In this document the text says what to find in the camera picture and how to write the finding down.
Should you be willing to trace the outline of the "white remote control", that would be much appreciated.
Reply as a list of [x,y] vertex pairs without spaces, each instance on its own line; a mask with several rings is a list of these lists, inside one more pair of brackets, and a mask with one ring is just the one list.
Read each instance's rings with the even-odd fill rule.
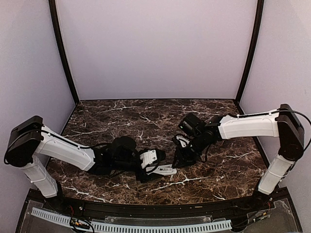
[[155,170],[153,170],[154,168],[155,168],[154,166],[147,167],[146,172],[148,174],[158,174],[162,176],[171,176],[177,173],[177,169],[173,168],[172,165],[161,165],[158,166]]

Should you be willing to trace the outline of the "white battery cover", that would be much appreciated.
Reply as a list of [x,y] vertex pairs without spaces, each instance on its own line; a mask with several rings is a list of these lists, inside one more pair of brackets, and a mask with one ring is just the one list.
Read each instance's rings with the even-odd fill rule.
[[162,166],[158,166],[157,171],[172,172],[173,168],[172,168],[172,165],[162,165]]

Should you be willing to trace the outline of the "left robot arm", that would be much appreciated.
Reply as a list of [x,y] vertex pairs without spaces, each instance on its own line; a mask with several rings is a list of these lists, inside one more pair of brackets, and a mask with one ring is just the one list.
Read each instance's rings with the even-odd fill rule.
[[46,171],[37,155],[47,155],[69,163],[93,175],[109,175],[113,170],[135,172],[139,180],[149,180],[154,170],[147,168],[166,157],[159,149],[138,151],[136,142],[128,136],[118,137],[112,143],[84,146],[66,139],[43,124],[34,116],[13,128],[10,134],[4,163],[21,169],[28,179],[49,199],[57,211],[69,207],[63,197],[61,185]]

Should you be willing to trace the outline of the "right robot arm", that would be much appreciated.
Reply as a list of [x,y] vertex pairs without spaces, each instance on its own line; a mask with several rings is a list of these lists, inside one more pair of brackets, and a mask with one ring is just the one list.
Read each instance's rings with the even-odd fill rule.
[[173,137],[176,145],[173,167],[194,165],[201,160],[204,151],[220,141],[242,137],[278,138],[278,152],[261,177],[256,194],[248,199],[248,207],[257,211],[309,147],[299,116],[304,114],[288,104],[263,113],[213,116],[209,121],[188,113],[178,125],[183,133]]

